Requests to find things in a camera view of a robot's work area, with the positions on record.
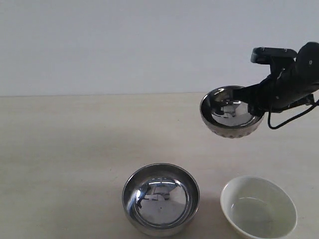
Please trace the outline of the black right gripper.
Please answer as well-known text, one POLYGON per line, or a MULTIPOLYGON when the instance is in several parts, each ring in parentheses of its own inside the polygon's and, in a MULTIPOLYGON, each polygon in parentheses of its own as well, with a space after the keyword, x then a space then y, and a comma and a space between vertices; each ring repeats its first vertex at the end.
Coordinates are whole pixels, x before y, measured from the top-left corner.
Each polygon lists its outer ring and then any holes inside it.
POLYGON ((246 87, 245 97, 242 87, 222 87, 218 95, 219 111, 227 116, 280 111, 297 100, 296 87, 295 78, 283 76, 268 77, 258 84, 246 87))

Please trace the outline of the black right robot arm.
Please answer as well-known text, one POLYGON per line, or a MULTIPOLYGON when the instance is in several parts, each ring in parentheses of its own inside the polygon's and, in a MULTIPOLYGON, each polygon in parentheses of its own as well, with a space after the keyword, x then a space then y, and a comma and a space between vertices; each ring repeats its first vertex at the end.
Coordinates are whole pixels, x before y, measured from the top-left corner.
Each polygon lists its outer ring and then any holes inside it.
POLYGON ((250 114, 281 112, 319 89, 319 44, 306 43, 299 51, 256 47, 251 62, 270 66, 270 75, 258 84, 231 90, 230 101, 242 101, 250 114))

